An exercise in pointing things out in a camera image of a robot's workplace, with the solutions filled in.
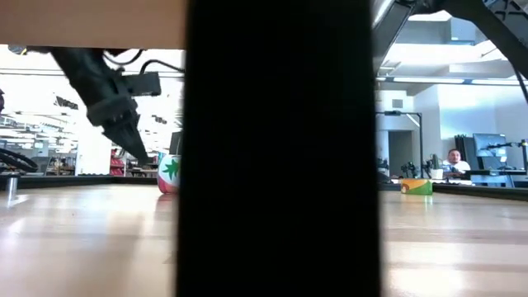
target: man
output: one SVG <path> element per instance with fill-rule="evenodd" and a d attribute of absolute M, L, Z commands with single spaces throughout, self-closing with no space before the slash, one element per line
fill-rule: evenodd
<path fill-rule="evenodd" d="M 2 89 L 0 89 L 0 113 L 2 113 L 4 107 L 3 94 L 4 92 L 2 91 Z"/>
<path fill-rule="evenodd" d="M 454 168 L 455 173 L 464 174 L 466 171 L 471 170 L 471 167 L 466 161 L 460 160 L 460 152 L 456 148 L 448 152 L 447 160 L 444 160 L 443 164 Z"/>

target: black vertical post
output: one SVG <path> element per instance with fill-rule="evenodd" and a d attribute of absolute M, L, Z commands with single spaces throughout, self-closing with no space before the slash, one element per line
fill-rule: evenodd
<path fill-rule="evenodd" d="M 418 124 L 420 125 L 420 173 L 421 177 L 423 177 L 423 128 L 422 128 L 422 113 L 418 112 L 416 114 L 418 116 Z"/>
<path fill-rule="evenodd" d="M 522 149 L 522 165 L 525 167 L 526 175 L 528 175 L 528 143 L 526 139 L 521 140 Z"/>
<path fill-rule="evenodd" d="M 370 2 L 189 3 L 177 296 L 380 296 Z"/>
<path fill-rule="evenodd" d="M 379 21 L 373 31 L 374 39 L 374 71 L 378 73 L 385 56 L 396 41 L 399 32 L 413 14 L 415 2 L 396 1 L 390 5 L 385 16 Z"/>

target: cable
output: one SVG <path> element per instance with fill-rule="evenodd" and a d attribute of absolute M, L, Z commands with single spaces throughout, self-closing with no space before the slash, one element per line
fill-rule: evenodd
<path fill-rule="evenodd" d="M 161 64 L 167 68 L 170 68 L 172 70 L 176 70 L 178 71 L 179 73 L 185 73 L 185 69 L 184 68 L 178 68 L 176 66 L 172 66 L 171 64 L 167 64 L 163 61 L 160 61 L 158 59 L 150 59 L 148 60 L 147 62 L 145 62 L 143 64 L 143 66 L 141 66 L 141 70 L 139 70 L 139 73 L 145 73 L 145 70 L 147 69 L 147 66 L 149 66 L 150 64 Z"/>
<path fill-rule="evenodd" d="M 113 64 L 116 64 L 116 65 L 119 65 L 119 66 L 126 66 L 126 65 L 130 65 L 133 62 L 137 61 L 139 59 L 139 57 L 141 57 L 141 54 L 143 52 L 144 52 L 144 49 L 140 49 L 138 51 L 138 53 L 128 62 L 117 62 L 114 59 L 112 59 L 107 53 L 103 53 L 103 56 L 105 57 L 105 59 L 107 59 L 108 61 L 110 61 Z"/>
<path fill-rule="evenodd" d="M 528 103 L 528 91 L 526 90 L 526 85 L 524 79 L 522 79 L 521 73 L 515 67 L 513 67 L 513 72 L 519 81 L 519 86 L 521 86 L 522 94 L 525 96 L 526 103 Z"/>
<path fill-rule="evenodd" d="M 493 160 L 497 161 L 500 165 L 499 167 L 497 167 L 497 170 L 506 171 L 507 164 L 501 161 L 501 157 L 493 156 Z"/>
<path fill-rule="evenodd" d="M 39 167 L 28 157 L 0 148 L 0 161 L 25 172 L 37 172 Z"/>

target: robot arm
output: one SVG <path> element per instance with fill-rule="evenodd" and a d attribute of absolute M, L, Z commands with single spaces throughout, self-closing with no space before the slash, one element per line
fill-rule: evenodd
<path fill-rule="evenodd" d="M 26 51 L 51 54 L 86 105 L 92 125 L 102 126 L 108 139 L 140 162 L 147 159 L 137 129 L 138 105 L 132 97 L 160 95 L 158 73 L 145 73 L 142 68 L 140 74 L 124 76 L 122 69 L 108 67 L 105 54 L 118 55 L 125 51 L 122 49 L 27 47 L 21 54 Z"/>
<path fill-rule="evenodd" d="M 514 69 L 528 78 L 528 14 L 518 0 L 385 0 L 384 4 L 378 5 L 373 31 L 376 72 L 408 17 L 445 10 L 453 17 L 473 22 Z"/>

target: wooden surface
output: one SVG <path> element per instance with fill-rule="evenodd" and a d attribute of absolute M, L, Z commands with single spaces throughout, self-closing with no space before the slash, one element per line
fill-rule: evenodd
<path fill-rule="evenodd" d="M 0 44 L 185 48 L 187 0 L 2 0 Z"/>
<path fill-rule="evenodd" d="M 528 203 L 382 197 L 386 296 L 527 296 Z M 156 186 L 20 190 L 0 202 L 2 295 L 172 296 L 175 204 Z"/>
<path fill-rule="evenodd" d="M 0 209 L 0 292 L 172 296 L 172 201 L 156 186 L 20 190 Z"/>
<path fill-rule="evenodd" d="M 382 196 L 387 296 L 528 296 L 528 203 Z"/>

